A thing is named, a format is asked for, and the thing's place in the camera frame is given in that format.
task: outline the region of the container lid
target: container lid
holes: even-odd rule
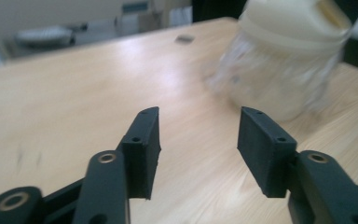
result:
[[[239,24],[265,44],[302,54],[337,52],[351,30],[331,0],[249,0]]]

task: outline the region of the plastic container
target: plastic container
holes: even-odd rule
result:
[[[324,105],[329,74],[351,29],[327,0],[249,0],[241,30],[208,78],[238,106],[289,120]]]

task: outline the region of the gray floor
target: gray floor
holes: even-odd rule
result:
[[[191,19],[191,7],[178,8],[172,10],[170,13],[170,26],[189,25]],[[53,50],[68,49],[76,46],[88,45],[100,41],[106,41],[123,36],[137,35],[162,29],[161,27],[161,13],[143,13],[138,15],[126,15],[117,20],[105,21],[89,21],[87,31],[76,30],[76,43],[69,45],[67,43],[54,47],[39,47],[29,48],[20,46],[13,42],[9,45],[10,52],[13,58],[29,57],[36,54],[49,52]]]

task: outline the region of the light wood surface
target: light wood surface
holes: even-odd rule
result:
[[[78,180],[157,105],[152,200],[131,200],[132,223],[290,223],[287,200],[265,198],[236,149],[240,110],[202,80],[237,31],[235,21],[208,21],[0,67],[0,193],[37,186],[47,195]],[[282,126],[297,150],[335,157],[358,184],[358,69],[341,64],[329,90],[320,114]]]

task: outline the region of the table surface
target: table surface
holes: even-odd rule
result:
[[[152,200],[131,199],[132,223],[290,223],[236,149],[240,110],[203,77],[238,31],[229,19],[17,60],[0,67],[0,193],[47,195],[114,149],[136,114],[159,106],[162,151]],[[192,43],[175,42],[192,35]],[[320,150],[358,184],[358,69],[341,64],[318,115],[281,123],[297,150]]]

